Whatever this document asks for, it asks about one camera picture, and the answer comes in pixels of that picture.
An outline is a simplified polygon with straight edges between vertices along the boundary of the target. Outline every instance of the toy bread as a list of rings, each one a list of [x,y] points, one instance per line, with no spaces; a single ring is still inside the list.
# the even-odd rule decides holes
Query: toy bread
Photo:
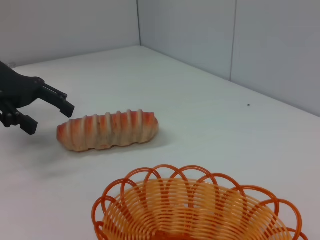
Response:
[[[155,114],[140,109],[71,119],[57,127],[56,138],[66,149],[84,152],[143,144],[152,140],[158,131]]]

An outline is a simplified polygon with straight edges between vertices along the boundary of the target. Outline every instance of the white wall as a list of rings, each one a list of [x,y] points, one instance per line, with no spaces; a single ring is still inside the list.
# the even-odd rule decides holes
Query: white wall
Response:
[[[138,5],[143,46],[230,79],[236,0],[138,0]]]
[[[17,65],[139,45],[136,0],[2,0],[0,61]]]
[[[320,0],[237,0],[231,81],[320,116]]]

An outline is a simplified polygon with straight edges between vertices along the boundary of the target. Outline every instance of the wicker basket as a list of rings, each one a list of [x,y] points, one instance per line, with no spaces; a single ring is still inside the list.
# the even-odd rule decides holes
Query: wicker basket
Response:
[[[161,178],[159,168],[173,170],[172,176]],[[183,173],[185,170],[201,171],[204,176],[199,180],[188,179]],[[141,172],[147,173],[144,181],[130,180]],[[234,188],[219,186],[216,178],[230,181]],[[120,194],[108,196],[116,185],[120,185]],[[258,201],[246,195],[245,190],[264,193],[270,199]],[[278,218],[280,203],[294,211],[296,230],[286,227]],[[268,204],[274,204],[274,211]],[[99,205],[104,217],[96,221]],[[239,185],[227,175],[210,173],[194,165],[180,169],[171,165],[136,169],[111,183],[93,205],[91,214],[99,240],[308,239],[301,232],[301,215],[289,201],[278,199],[261,187]]]

